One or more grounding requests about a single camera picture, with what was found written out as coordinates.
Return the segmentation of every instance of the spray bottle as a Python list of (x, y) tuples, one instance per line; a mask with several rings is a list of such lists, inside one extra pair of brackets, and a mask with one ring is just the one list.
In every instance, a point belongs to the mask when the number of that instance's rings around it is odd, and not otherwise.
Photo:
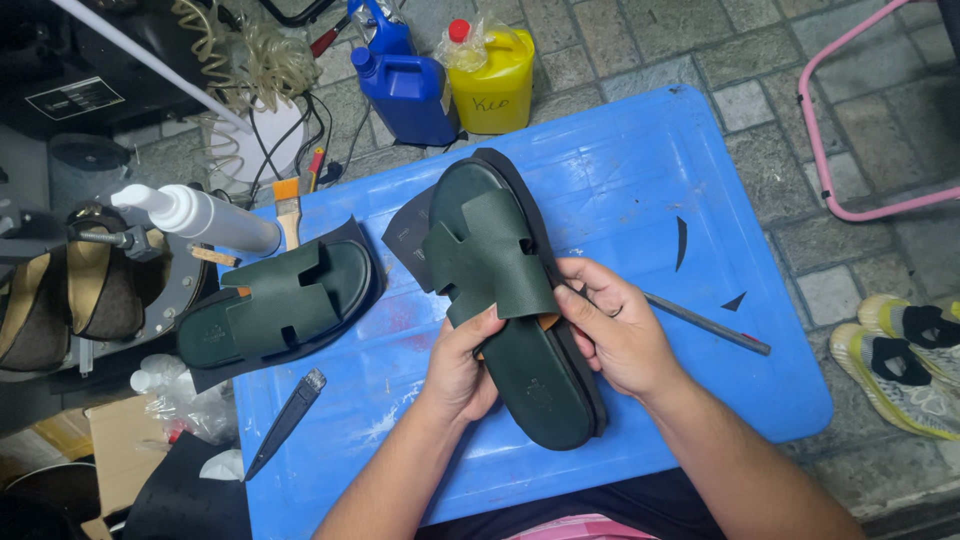
[(114, 193), (110, 202), (118, 208), (145, 209), (158, 229), (203, 243), (259, 257), (266, 257), (280, 245), (276, 223), (186, 185), (165, 185), (160, 190), (128, 185)]

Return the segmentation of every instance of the forearm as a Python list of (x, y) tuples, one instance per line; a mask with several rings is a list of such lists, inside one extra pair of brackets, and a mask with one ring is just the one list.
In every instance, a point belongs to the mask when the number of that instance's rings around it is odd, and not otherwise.
[(863, 538), (823, 488), (686, 375), (641, 402), (731, 540)]
[(466, 425), (443, 421), (414, 401), (330, 508), (314, 540), (413, 538)]

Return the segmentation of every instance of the sneaker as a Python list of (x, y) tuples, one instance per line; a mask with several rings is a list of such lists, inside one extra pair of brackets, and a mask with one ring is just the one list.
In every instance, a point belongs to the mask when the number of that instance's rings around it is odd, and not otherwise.
[(919, 435), (960, 440), (960, 414), (953, 399), (905, 339), (847, 323), (830, 335), (830, 353), (887, 422)]
[(960, 324), (942, 313), (936, 306), (911, 306), (892, 294), (875, 294), (860, 303), (856, 315), (872, 332), (909, 341), (934, 377), (960, 386)]

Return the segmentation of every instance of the black machine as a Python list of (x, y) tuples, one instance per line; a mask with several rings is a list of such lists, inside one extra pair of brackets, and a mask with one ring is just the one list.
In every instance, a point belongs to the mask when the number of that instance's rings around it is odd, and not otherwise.
[[(201, 88), (207, 77), (173, 0), (83, 0)], [(47, 140), (110, 135), (204, 106), (50, 0), (5, 0), (0, 16), (0, 122)]]

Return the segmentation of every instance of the paint brush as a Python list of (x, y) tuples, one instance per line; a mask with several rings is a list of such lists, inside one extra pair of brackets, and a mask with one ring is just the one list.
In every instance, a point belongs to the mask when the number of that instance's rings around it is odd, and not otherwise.
[(274, 182), (274, 200), (276, 201), (276, 221), (283, 228), (287, 239), (287, 251), (300, 246), (297, 230), (300, 228), (300, 179), (290, 178)]

